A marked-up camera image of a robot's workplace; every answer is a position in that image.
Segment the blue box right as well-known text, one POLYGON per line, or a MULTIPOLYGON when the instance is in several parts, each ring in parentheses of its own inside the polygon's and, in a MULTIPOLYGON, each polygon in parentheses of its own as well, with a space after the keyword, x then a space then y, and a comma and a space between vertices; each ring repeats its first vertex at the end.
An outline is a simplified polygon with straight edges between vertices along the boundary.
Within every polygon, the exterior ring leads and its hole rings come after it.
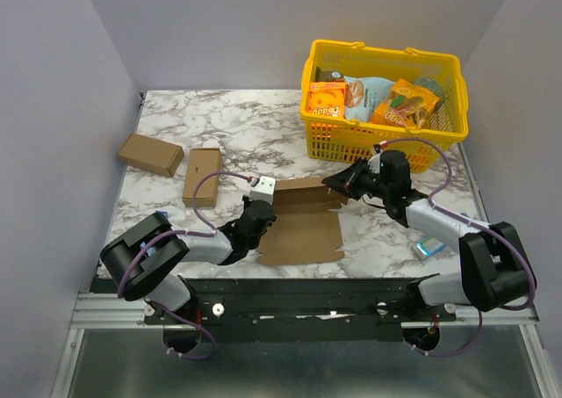
POLYGON ((437 240, 433 236, 425 236, 412 246, 414 255, 421 261, 425 261, 433 257, 436 253, 444 248, 445 244, 437 240))

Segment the dark brown snack packet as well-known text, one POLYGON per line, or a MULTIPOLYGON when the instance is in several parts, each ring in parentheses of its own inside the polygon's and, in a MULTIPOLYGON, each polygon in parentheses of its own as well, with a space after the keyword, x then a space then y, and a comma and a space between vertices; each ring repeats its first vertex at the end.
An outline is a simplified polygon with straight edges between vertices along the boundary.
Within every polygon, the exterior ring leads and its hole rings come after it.
POLYGON ((345 78, 338 71, 317 67, 314 73, 314 81, 317 83, 344 83, 345 78))

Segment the light blue snack bag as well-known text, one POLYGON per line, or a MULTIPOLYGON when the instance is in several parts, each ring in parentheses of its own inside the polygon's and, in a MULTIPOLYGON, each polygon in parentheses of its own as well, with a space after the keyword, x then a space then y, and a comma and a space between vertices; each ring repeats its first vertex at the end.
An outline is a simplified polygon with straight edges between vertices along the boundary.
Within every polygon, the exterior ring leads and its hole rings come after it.
POLYGON ((369 123, 381 101, 386 99, 395 82, 383 77, 344 76, 344 118, 369 123))

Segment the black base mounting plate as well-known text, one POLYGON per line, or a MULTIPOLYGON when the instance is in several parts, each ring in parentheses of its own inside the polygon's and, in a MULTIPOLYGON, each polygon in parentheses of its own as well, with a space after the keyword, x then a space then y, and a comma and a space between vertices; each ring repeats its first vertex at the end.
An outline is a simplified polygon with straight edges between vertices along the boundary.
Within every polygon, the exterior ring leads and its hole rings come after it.
POLYGON ((191 279, 194 303, 172 314, 162 299, 136 300, 141 321, 165 341, 205 344, 348 340, 435 345, 456 319, 414 297, 412 279, 191 279))

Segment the orange Daddy snack box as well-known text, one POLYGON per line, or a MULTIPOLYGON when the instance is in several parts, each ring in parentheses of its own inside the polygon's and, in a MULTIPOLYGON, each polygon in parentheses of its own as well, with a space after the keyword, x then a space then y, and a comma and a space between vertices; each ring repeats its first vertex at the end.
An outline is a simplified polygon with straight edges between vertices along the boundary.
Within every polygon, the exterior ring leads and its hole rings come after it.
POLYGON ((314 82, 309 84, 307 111, 312 115, 344 117, 345 82, 314 82))

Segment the blue box left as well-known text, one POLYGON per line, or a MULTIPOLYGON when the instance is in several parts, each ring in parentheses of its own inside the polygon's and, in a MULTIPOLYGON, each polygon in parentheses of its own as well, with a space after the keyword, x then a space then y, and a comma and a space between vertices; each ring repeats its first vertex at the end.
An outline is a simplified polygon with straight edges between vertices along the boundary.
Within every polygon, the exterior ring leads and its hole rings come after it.
MULTIPOLYGON (((155 213, 160 214, 163 218, 168 218, 168 216, 169 216, 166 211, 162 211, 162 210, 156 210, 155 213)), ((142 242, 142 243, 140 244, 140 247, 141 247, 141 248, 144 248, 145 245, 146 245, 146 243, 145 243, 145 242, 142 242)), ((152 254, 154 254, 154 253, 155 253, 155 247, 152 246, 151 248, 149 248, 149 249, 146 251, 145 257, 150 257, 150 256, 151 256, 152 254)))

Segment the cardboard box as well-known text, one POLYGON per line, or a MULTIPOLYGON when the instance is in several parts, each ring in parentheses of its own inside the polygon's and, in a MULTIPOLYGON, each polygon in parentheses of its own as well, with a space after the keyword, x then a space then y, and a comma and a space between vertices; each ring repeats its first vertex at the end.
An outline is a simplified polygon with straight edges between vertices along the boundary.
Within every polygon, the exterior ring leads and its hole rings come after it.
MULTIPOLYGON (((184 181, 183 203, 192 208, 193 194, 204 177, 222 169, 222 154, 218 148, 193 148, 187 162, 184 181)), ((217 203, 219 178, 210 177, 198 189, 196 195, 197 207, 214 208, 217 203)))
POLYGON ((280 266, 340 260, 344 253, 337 211, 347 203, 321 177, 277 181, 273 197, 277 219, 260 241, 258 262, 280 266))
POLYGON ((184 158, 181 146, 132 133, 118 152, 119 159, 136 169, 173 177, 184 158))

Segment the blue box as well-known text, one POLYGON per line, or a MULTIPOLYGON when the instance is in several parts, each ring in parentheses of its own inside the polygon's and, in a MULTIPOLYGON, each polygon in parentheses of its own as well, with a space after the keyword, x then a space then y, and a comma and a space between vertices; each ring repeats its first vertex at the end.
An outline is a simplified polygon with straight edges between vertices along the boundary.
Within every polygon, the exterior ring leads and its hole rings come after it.
MULTIPOLYGON (((162 210, 156 210, 155 213, 160 214, 163 218, 168 218, 168 216, 169 216, 166 211, 162 211, 162 210)), ((146 245, 146 243, 145 243, 145 242, 142 242, 142 243, 140 244, 140 247, 141 247, 141 248, 144 248, 145 245, 146 245)), ((145 257, 150 257, 150 256, 151 256, 152 254, 154 254, 154 253, 155 253, 155 247, 152 246, 151 248, 149 248, 149 249, 146 251, 145 257)))
POLYGON ((436 253, 444 248, 445 244, 437 240, 433 236, 425 236, 412 246, 414 255, 421 261, 425 261, 433 257, 436 253))

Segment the yellow plastic shopping basket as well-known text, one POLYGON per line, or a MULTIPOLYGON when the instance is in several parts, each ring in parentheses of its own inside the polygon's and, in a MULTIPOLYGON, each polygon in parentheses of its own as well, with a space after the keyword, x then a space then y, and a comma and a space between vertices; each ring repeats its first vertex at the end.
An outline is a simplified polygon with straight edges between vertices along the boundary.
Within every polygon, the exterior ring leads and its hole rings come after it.
POLYGON ((469 133, 468 93, 453 54, 316 40, 301 80, 310 157, 353 163, 387 141, 414 172, 469 133))

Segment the folded cardboard box upright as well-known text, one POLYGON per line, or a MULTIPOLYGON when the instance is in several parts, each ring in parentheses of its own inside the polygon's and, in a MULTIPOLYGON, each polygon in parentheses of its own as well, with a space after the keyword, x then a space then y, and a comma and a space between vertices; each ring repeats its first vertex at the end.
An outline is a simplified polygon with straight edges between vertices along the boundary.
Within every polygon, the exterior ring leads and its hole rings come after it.
MULTIPOLYGON (((222 169, 222 154, 218 148, 193 148, 187 162, 184 181, 183 203, 192 208, 193 194, 204 177, 222 169)), ((210 177, 198 189, 196 195, 197 207, 214 208, 217 203, 219 178, 210 177)))

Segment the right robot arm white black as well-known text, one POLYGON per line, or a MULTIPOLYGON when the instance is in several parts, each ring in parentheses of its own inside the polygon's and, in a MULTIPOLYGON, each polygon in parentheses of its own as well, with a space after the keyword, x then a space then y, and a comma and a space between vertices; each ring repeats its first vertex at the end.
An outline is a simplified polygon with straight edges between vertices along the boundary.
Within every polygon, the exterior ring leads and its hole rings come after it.
POLYGON ((444 304, 469 305, 482 312, 530 297, 535 278, 513 226, 489 225, 441 208, 412 186, 406 155, 382 151, 360 158, 322 183, 342 196, 381 199, 386 214, 406 228, 432 236, 458 253, 457 273, 431 275, 410 283, 404 309, 421 321, 444 304))

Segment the green scouring pad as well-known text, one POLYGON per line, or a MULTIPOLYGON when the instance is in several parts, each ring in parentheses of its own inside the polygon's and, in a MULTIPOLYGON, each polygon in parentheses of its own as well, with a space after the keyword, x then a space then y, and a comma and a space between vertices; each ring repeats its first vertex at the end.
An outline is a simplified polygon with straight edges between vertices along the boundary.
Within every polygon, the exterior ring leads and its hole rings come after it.
POLYGON ((439 98, 439 104, 445 101, 444 87, 436 79, 430 76, 418 76, 412 81, 412 84, 431 91, 439 98))

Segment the orange snack bag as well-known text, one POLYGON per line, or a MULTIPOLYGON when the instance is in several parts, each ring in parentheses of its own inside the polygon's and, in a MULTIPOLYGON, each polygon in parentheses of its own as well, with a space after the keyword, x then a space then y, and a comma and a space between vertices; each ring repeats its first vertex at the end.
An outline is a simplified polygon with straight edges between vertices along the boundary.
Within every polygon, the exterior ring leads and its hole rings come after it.
POLYGON ((372 114, 370 123, 404 129, 422 129, 438 105, 431 91, 399 79, 372 114))

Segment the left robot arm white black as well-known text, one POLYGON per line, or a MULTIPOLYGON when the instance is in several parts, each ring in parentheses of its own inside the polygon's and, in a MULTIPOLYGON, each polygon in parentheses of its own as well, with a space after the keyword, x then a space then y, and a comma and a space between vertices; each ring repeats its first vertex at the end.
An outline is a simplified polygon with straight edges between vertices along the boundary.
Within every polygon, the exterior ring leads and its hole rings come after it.
POLYGON ((152 213, 108 243, 100 260, 127 301, 148 299, 164 307, 173 322, 188 322, 195 310, 187 282, 173 275, 181 262, 230 265, 255 250, 275 222, 273 206, 263 200, 244 200, 239 218, 213 233, 196 235, 173 229, 161 213, 152 213))

